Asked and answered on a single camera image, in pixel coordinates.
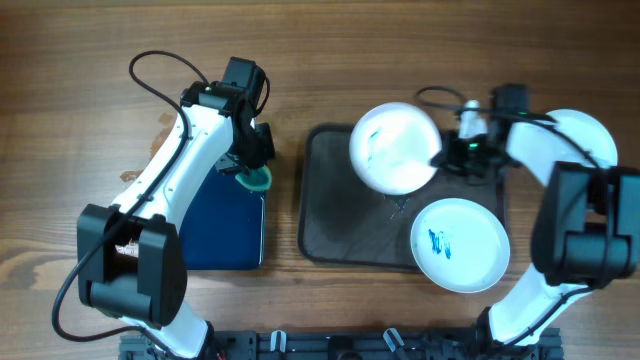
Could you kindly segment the green sponge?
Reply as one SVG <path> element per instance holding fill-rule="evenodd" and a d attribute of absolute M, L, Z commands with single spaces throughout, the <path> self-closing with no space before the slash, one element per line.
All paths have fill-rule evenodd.
<path fill-rule="evenodd" d="M 252 192 L 266 192 L 272 186 L 272 173 L 268 166 L 252 169 L 248 173 L 239 173 L 235 176 L 244 188 Z"/>

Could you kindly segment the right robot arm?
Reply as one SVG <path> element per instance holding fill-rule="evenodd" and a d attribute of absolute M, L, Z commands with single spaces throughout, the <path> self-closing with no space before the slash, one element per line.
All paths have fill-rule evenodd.
<path fill-rule="evenodd" d="M 504 84 L 489 107 L 456 93 L 435 167 L 465 178 L 524 167 L 544 186 L 531 235 L 531 265 L 513 289 L 468 328 L 427 330 L 425 359 L 560 359 L 553 321 L 639 262 L 639 173 L 619 165 L 608 130 L 573 109 L 529 108 L 528 89 Z"/>

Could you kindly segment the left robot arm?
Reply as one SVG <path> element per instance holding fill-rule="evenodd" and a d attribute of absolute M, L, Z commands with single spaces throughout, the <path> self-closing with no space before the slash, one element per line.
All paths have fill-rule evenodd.
<path fill-rule="evenodd" d="M 254 269 L 263 260 L 265 195 L 275 156 L 259 121 L 270 82 L 233 57 L 223 77 L 199 77 L 173 102 L 176 122 L 136 182 L 77 221 L 80 302 L 137 332 L 154 359 L 223 359 L 213 325 L 185 299 L 192 270 Z"/>

